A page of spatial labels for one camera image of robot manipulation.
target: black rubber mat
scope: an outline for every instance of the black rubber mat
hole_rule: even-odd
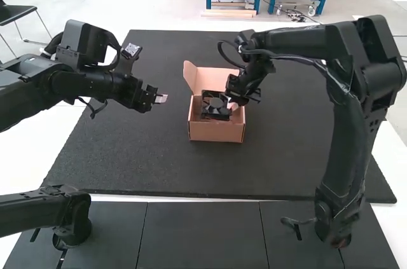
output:
[[[167,103],[139,114],[111,101],[94,120],[86,109],[45,183],[67,183],[92,193],[313,199],[333,131],[325,80],[314,68],[275,64],[277,73],[261,85],[262,102],[247,106],[242,144],[188,140],[191,91],[183,79],[183,62],[230,67],[216,44],[234,36],[130,31],[125,45],[143,46],[134,75],[167,93]],[[374,159],[366,196],[370,202],[396,202]]]

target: cart wheel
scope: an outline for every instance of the cart wheel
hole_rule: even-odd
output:
[[[279,5],[277,8],[277,12],[275,13],[277,16],[281,15],[282,5]]]
[[[313,6],[308,7],[308,16],[310,17],[315,16],[315,8]]]

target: open cardboard box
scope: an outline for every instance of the open cardboard box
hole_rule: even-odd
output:
[[[202,90],[224,92],[229,74],[238,75],[238,70],[196,67],[191,62],[184,61],[184,79],[192,91],[188,113],[191,141],[243,142],[246,124],[244,107],[234,110],[230,121],[201,119]]]

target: robotic arm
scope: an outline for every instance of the robotic arm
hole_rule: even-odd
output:
[[[323,242],[346,247],[364,201],[364,177],[373,143],[387,109],[406,83],[406,69],[382,16],[293,29],[241,32],[233,45],[246,66],[230,75],[226,95],[240,106],[260,101],[258,88],[275,72],[274,60],[314,66],[326,79],[335,125],[328,165],[315,192],[315,231]],[[284,224],[300,224],[286,217]]]
[[[116,58],[100,66],[108,46]],[[108,31],[70,20],[63,33],[54,37],[41,56],[24,55],[0,63],[0,132],[64,100],[74,104],[80,96],[104,103],[92,110],[93,118],[108,99],[140,113],[167,96],[132,76],[133,63],[142,48],[129,44],[124,50]],[[56,53],[55,60],[50,57]],[[90,195],[67,185],[46,186],[36,191],[0,197],[0,237],[37,228],[53,228],[57,249],[75,247],[91,233],[88,219]]]

